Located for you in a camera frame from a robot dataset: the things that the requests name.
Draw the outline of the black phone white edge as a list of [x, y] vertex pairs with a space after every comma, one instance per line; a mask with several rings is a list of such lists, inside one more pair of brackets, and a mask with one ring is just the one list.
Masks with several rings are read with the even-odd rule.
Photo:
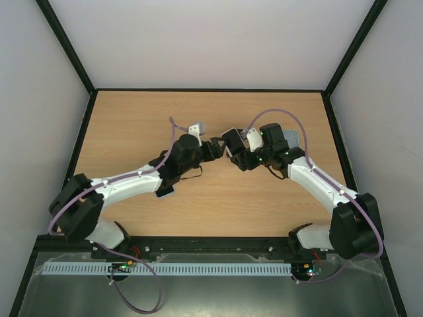
[[233, 157], [246, 149], [240, 129], [232, 127], [221, 134], [221, 138], [225, 141], [228, 157]]

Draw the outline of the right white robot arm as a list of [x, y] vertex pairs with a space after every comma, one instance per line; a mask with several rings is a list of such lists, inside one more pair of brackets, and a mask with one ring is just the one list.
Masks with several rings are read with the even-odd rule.
[[304, 258], [311, 249], [333, 251], [349, 260], [359, 254], [380, 256], [383, 233], [376, 199], [359, 194], [337, 182], [292, 147], [281, 126], [270, 123], [246, 133], [231, 128], [222, 134], [231, 162], [240, 170], [266, 167], [273, 175], [289, 179], [307, 190], [331, 216], [329, 225], [309, 223], [293, 229], [289, 253]]

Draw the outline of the light blue phone case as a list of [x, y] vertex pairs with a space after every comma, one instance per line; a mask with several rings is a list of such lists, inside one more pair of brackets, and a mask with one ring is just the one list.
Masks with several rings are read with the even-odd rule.
[[295, 130], [283, 130], [284, 138], [288, 142], [289, 148], [299, 147], [299, 134]]

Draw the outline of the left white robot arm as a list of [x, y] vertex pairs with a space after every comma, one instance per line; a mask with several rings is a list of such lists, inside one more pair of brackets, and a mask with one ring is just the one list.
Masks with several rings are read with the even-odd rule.
[[109, 178], [88, 178], [78, 174], [64, 185], [49, 207], [52, 221], [48, 232], [64, 236], [68, 242], [88, 240], [115, 249], [129, 240], [117, 222], [101, 217], [102, 212], [119, 201], [140, 194], [153, 193], [165, 197], [183, 174], [223, 156], [225, 141], [213, 137], [202, 141], [184, 134], [157, 158], [137, 170]]

